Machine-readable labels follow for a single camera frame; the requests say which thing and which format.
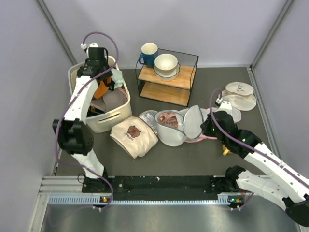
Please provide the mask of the blue zipper white mesh bag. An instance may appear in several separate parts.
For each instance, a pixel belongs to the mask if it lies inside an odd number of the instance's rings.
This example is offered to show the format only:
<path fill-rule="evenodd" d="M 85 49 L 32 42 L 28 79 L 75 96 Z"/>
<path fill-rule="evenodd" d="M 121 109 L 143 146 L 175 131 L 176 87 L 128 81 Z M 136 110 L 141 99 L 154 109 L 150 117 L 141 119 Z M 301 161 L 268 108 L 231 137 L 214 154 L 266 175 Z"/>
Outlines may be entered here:
<path fill-rule="evenodd" d="M 157 119 L 161 112 L 174 112 L 177 116 L 178 128 L 175 129 L 160 125 Z M 171 147 L 182 145 L 185 143 L 186 138 L 198 138 L 202 134 L 200 125 L 205 122 L 201 108 L 198 105 L 190 107 L 184 116 L 177 110 L 164 110 L 157 112 L 155 115 L 155 121 L 157 124 L 159 139 L 162 143 Z"/>

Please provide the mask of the orange bra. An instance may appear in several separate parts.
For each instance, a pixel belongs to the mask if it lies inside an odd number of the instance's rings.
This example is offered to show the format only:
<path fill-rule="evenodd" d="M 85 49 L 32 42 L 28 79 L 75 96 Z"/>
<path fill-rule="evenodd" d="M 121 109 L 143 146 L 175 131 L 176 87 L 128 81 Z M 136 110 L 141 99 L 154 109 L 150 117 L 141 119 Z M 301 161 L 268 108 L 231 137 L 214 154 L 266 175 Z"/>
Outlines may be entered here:
<path fill-rule="evenodd" d="M 105 95 L 108 90 L 113 91 L 114 90 L 114 81 L 111 77 L 108 77 L 107 79 L 100 81 L 97 90 L 95 91 L 93 98 L 99 99 L 103 95 Z"/>

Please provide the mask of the pink bra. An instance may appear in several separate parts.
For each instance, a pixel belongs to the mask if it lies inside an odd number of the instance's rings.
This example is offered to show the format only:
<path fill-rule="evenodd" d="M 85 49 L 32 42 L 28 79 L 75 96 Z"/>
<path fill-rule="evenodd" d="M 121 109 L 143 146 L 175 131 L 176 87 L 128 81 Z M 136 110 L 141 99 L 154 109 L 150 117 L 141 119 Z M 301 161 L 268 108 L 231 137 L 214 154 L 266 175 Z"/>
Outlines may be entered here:
<path fill-rule="evenodd" d="M 174 112 L 161 112 L 157 120 L 160 125 L 175 129 L 178 128 L 178 120 Z"/>

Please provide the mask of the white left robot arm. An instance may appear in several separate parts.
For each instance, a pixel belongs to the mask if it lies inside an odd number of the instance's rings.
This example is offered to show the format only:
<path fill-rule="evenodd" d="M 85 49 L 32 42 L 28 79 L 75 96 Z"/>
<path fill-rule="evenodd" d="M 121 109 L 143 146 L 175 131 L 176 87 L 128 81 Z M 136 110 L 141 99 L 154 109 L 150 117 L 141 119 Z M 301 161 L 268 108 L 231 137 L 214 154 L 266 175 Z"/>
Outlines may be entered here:
<path fill-rule="evenodd" d="M 75 88 L 68 109 L 61 119 L 53 121 L 56 145 L 78 161 L 84 170 L 83 193 L 103 193 L 110 188 L 107 171 L 99 162 L 94 149 L 94 138 L 86 125 L 87 113 L 93 95 L 99 87 L 94 77 L 111 75 L 108 51 L 98 46 L 88 46 L 85 63 L 77 70 Z"/>

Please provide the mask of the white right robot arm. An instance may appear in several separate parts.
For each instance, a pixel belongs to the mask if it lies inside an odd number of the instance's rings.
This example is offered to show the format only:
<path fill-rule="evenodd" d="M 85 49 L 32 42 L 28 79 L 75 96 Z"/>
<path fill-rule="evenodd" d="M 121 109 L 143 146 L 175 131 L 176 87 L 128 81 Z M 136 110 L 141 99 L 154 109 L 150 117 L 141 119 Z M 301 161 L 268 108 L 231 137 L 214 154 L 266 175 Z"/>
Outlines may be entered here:
<path fill-rule="evenodd" d="M 268 176 L 263 179 L 234 166 L 226 171 L 226 187 L 255 193 L 280 207 L 297 224 L 308 227 L 309 180 L 278 158 L 254 133 L 239 129 L 231 115 L 231 103 L 218 98 L 215 104 L 217 109 L 211 110 L 200 126 L 203 134 L 216 137 L 227 150 Z"/>

